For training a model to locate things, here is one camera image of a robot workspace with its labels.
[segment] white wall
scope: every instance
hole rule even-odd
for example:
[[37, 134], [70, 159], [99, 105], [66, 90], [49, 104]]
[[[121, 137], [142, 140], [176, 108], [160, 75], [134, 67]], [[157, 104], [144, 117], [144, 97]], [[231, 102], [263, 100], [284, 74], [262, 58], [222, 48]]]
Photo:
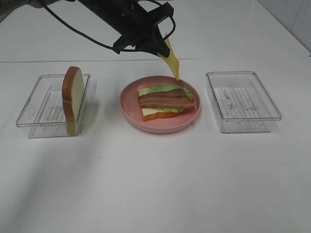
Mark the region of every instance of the white wall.
[[311, 52], [311, 0], [258, 0]]

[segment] sandwich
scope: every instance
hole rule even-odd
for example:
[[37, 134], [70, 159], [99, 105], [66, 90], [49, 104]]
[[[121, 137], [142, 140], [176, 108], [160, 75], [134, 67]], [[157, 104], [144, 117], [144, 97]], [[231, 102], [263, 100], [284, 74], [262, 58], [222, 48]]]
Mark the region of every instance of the sandwich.
[[191, 91], [175, 83], [164, 83], [137, 90], [143, 121], [171, 118], [193, 108]]

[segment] empty plastic container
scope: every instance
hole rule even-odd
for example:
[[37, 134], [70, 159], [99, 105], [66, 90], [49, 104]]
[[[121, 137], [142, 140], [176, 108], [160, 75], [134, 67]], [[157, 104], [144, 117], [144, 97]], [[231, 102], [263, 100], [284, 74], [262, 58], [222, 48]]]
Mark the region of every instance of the empty plastic container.
[[206, 77], [221, 132], [270, 132], [282, 119], [255, 72], [209, 72]]

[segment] plate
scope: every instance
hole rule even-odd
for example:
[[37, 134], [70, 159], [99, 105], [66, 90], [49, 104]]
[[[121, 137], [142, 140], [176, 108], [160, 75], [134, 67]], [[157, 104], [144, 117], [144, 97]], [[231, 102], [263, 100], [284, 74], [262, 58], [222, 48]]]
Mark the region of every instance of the plate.
[[[138, 105], [137, 89], [162, 83], [176, 83], [188, 88], [193, 93], [194, 108], [177, 117], [143, 121], [141, 107]], [[201, 100], [194, 87], [183, 80], [177, 81], [174, 77], [169, 76], [149, 76], [128, 84], [122, 90], [120, 107], [127, 121], [133, 126], [151, 133], [172, 133], [189, 126], [195, 120], [201, 108]]]

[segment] bacon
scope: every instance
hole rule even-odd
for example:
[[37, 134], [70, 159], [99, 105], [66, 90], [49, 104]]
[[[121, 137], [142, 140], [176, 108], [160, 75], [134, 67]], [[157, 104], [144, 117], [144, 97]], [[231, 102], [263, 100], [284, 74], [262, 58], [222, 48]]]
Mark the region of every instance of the bacon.
[[150, 93], [140, 96], [138, 104], [141, 108], [189, 109], [193, 107], [193, 100], [190, 100], [187, 95], [162, 96], [157, 93]]
[[177, 88], [171, 91], [163, 91], [163, 92], [153, 92], [150, 94], [146, 94], [144, 96], [147, 95], [154, 95], [154, 96], [187, 96], [187, 94], [185, 93], [184, 89], [182, 88]]

